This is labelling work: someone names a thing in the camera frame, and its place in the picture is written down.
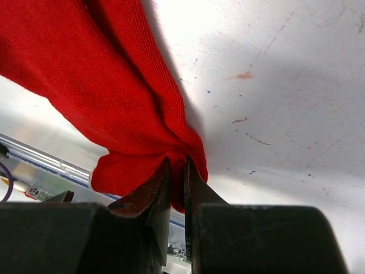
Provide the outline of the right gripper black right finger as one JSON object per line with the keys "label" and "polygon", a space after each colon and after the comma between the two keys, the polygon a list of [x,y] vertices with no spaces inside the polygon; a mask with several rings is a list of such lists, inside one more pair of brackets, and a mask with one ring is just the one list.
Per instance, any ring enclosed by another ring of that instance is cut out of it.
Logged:
{"label": "right gripper black right finger", "polygon": [[189,160],[186,258],[193,273],[347,273],[331,225],[315,207],[231,205]]}

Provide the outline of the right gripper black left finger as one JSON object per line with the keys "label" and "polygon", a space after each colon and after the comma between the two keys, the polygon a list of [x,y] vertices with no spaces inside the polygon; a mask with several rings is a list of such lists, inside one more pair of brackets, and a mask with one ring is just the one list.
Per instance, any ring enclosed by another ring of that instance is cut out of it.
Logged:
{"label": "right gripper black left finger", "polygon": [[2,273],[160,273],[167,260],[171,165],[104,206],[66,191],[1,204]]}

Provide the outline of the red santa sock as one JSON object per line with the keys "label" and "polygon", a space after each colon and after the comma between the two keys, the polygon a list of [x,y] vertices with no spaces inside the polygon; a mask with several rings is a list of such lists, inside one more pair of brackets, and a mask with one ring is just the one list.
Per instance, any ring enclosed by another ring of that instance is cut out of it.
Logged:
{"label": "red santa sock", "polygon": [[183,212],[187,158],[207,180],[202,141],[140,1],[2,1],[1,75],[108,150],[95,191],[125,196],[169,159],[172,206]]}

